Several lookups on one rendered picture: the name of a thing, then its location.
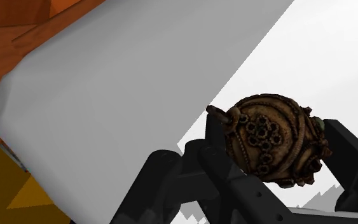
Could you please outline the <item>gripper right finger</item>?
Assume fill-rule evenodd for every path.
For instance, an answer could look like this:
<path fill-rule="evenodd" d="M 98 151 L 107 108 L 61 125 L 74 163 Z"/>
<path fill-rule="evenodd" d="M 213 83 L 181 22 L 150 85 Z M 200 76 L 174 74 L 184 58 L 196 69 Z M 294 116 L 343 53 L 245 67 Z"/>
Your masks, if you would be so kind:
<path fill-rule="evenodd" d="M 358 213 L 358 138 L 338 120 L 325 119 L 324 124 L 332 151 L 324 163 L 344 189 L 334 210 Z"/>

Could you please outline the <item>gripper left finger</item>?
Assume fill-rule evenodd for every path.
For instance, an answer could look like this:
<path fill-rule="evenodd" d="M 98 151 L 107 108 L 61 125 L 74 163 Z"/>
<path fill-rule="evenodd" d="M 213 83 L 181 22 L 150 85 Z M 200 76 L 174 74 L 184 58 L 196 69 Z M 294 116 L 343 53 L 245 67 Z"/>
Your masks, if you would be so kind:
<path fill-rule="evenodd" d="M 293 213 L 224 151 L 221 123 L 207 116 L 205 137 L 184 155 L 156 150 L 146 159 L 109 224 L 171 224 L 182 203 L 199 201 L 210 224 L 294 224 Z"/>

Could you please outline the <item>ornate brown metal ball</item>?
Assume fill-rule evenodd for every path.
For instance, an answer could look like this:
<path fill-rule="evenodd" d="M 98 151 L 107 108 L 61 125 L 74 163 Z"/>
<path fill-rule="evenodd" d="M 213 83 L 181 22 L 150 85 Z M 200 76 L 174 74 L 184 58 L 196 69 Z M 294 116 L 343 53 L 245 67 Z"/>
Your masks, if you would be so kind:
<path fill-rule="evenodd" d="M 212 105 L 206 110 L 223 127 L 226 154 L 265 183 L 311 185 L 321 160 L 332 154 L 323 120 L 283 95 L 256 94 L 228 111 Z"/>

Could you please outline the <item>yellow rug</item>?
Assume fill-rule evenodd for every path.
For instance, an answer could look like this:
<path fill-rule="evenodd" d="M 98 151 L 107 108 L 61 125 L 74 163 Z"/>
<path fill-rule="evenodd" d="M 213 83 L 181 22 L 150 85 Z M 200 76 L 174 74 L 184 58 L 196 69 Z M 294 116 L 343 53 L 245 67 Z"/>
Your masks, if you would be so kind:
<path fill-rule="evenodd" d="M 0 224 L 69 224 L 36 180 L 0 149 Z"/>

